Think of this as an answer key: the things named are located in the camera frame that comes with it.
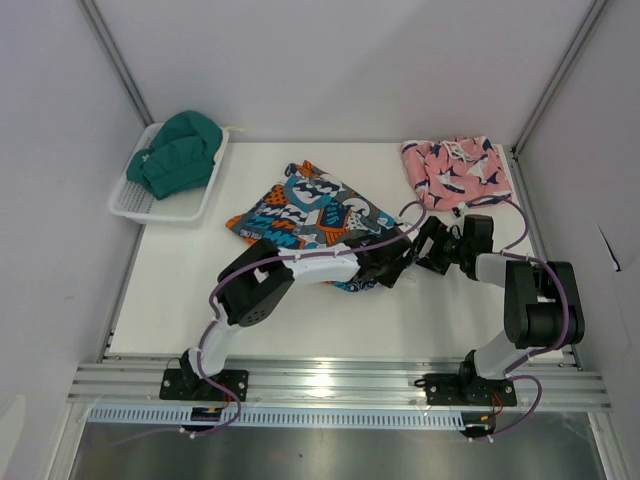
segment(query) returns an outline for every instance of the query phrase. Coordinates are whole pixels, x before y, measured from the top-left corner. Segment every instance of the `fabric print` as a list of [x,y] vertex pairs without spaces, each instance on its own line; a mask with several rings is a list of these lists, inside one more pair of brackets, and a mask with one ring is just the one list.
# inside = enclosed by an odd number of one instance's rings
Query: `fabric print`
[[[382,233],[395,224],[351,187],[309,161],[291,163],[284,175],[244,215],[226,226],[246,242],[268,238],[290,249],[326,248],[372,232]],[[347,292],[368,290],[375,281],[333,282]]]
[[[411,187],[431,210],[450,210],[482,195],[511,197],[502,161],[487,137],[411,140],[402,144],[401,155]],[[473,206],[498,202],[487,199]]]

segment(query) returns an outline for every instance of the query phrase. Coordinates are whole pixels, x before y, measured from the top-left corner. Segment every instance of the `gray floor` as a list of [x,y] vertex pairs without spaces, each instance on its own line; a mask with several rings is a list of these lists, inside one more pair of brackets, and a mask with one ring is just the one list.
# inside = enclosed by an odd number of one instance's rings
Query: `gray floor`
[[[507,415],[501,420],[512,421]],[[231,428],[189,440],[89,424],[73,480],[604,479],[586,415],[538,414],[494,444],[456,432]]]

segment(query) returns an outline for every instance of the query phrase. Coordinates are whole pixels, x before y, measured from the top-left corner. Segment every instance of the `pink fabric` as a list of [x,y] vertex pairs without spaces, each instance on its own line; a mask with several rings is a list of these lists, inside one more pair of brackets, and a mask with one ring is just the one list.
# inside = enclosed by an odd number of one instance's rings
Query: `pink fabric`
[[431,210],[450,210],[481,195],[511,196],[502,161],[486,137],[404,142],[402,163],[411,187]]

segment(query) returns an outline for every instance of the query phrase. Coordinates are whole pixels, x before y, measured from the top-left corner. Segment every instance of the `green cloth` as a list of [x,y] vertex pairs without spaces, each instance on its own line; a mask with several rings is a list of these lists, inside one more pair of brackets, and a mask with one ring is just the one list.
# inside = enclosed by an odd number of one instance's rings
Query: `green cloth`
[[149,148],[135,153],[127,180],[141,184],[158,200],[204,187],[221,144],[222,129],[213,121],[198,112],[179,113],[167,120]]

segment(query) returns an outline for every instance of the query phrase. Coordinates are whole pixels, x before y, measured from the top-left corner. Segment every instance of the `metal corner post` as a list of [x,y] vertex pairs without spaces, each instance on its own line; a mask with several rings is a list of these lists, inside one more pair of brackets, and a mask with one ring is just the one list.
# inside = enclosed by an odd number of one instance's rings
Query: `metal corner post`
[[540,122],[540,119],[552,104],[554,98],[560,91],[560,88],[564,85],[569,76],[569,72],[576,64],[578,58],[584,51],[587,42],[591,38],[593,32],[596,30],[600,20],[604,16],[605,7],[611,3],[611,0],[594,0],[589,7],[589,11],[585,15],[582,23],[578,27],[578,30],[573,37],[573,40],[569,44],[567,51],[562,57],[558,67],[554,74],[549,79],[549,82],[545,86],[538,103],[536,104],[533,112],[529,115],[527,122],[525,123],[522,132],[518,135],[514,147],[514,157],[516,160],[520,156],[522,149],[526,145],[527,141],[531,137],[531,134],[535,130],[536,126]]
[[98,40],[98,43],[100,44],[100,47],[102,47],[102,50],[107,57],[107,61],[113,68],[120,85],[124,88],[127,97],[140,117],[140,120],[142,120],[145,127],[151,125],[153,123],[151,113],[142,98],[136,82],[133,80],[133,76],[125,63],[95,0],[76,0],[76,2],[84,14],[89,28],[91,28]]

